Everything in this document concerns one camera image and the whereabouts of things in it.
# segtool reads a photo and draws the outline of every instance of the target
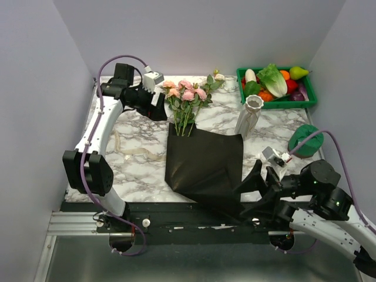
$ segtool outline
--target white wall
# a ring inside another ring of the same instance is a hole
[[[51,0],[2,1],[0,23],[0,280],[29,282],[92,78]]]
[[[54,2],[92,74],[126,53],[164,74],[204,75],[270,62],[308,66],[345,0]]]
[[[347,0],[310,70],[318,96],[315,125],[331,130],[340,142],[357,198],[376,221],[376,1]],[[326,158],[339,170],[333,143]]]

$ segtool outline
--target lettuce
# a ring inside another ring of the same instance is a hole
[[[260,83],[265,85],[273,96],[280,98],[286,95],[287,84],[282,73],[277,69],[276,64],[269,64],[266,68],[259,71],[256,76],[260,80]]]

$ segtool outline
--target white marble surface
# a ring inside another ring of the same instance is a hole
[[[203,83],[204,76],[166,76],[176,84],[182,79],[192,83]],[[97,97],[93,97],[88,121],[93,115]],[[224,135],[234,134],[240,112],[240,92],[235,77],[227,77],[223,88],[213,93],[213,104],[203,108],[197,117],[197,127]],[[106,160],[113,169],[114,185],[119,196],[127,202],[190,202],[189,199],[173,192],[165,183],[165,160],[168,122],[172,121],[172,111],[165,106],[169,120],[152,122],[136,112],[125,112],[118,118],[106,148]],[[251,170],[259,153],[267,146],[279,151],[287,150],[287,142],[294,131],[308,123],[304,109],[261,110],[259,122],[251,138],[244,142],[243,178]],[[299,173],[312,158],[294,158],[289,163],[287,173]],[[260,198],[258,192],[242,194],[243,202],[253,202]],[[309,200],[309,196],[296,200]],[[89,202],[85,194],[68,187],[67,202]]]

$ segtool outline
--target pink rose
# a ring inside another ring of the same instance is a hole
[[[165,87],[165,88],[175,88],[176,85],[172,81],[166,80],[165,82],[163,82],[163,87]]]
[[[179,89],[181,89],[183,87],[185,87],[187,90],[191,90],[191,91],[193,90],[192,84],[187,80],[181,80],[179,82]]]
[[[198,89],[195,89],[194,91],[199,95],[199,97],[202,101],[206,100],[207,95],[206,95],[206,92],[203,89],[198,88]]]
[[[182,96],[183,101],[193,101],[194,93],[190,90],[186,90]]]
[[[169,98],[171,96],[175,96],[175,97],[180,98],[180,93],[179,93],[179,91],[176,90],[176,88],[171,88],[169,90],[169,93],[166,95],[166,97]]]

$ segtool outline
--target green basket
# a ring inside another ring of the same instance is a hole
[[[241,79],[246,74],[246,70],[250,68],[240,68],[236,70],[237,73],[237,80],[239,83],[239,90],[241,95],[241,103],[244,104],[246,102],[246,98],[244,97],[243,87],[241,87]],[[251,68],[254,73],[258,73],[263,68]],[[278,68],[280,71],[289,71],[291,68]],[[314,106],[317,103],[317,98],[315,95],[315,92],[313,91],[312,84],[310,82],[310,79],[308,76],[303,77],[300,79],[306,90],[309,101],[289,101],[288,96],[277,98],[271,102],[264,102],[263,109],[304,109],[304,108],[310,108]]]

